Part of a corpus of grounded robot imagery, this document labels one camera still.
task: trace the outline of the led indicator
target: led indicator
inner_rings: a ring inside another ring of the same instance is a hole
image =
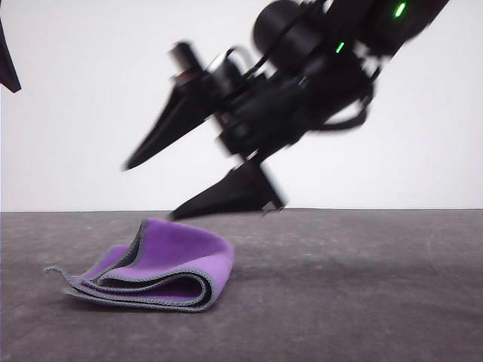
[[[337,47],[337,49],[335,50],[335,52],[336,52],[337,54],[339,54],[339,53],[342,51],[342,48],[344,48],[344,45],[345,45],[345,44],[346,44],[346,43],[344,43],[344,42],[342,41],[342,42],[339,44],[339,46]]]
[[[401,4],[398,5],[398,7],[394,11],[394,17],[398,18],[404,13],[406,8],[406,3],[402,2]]]

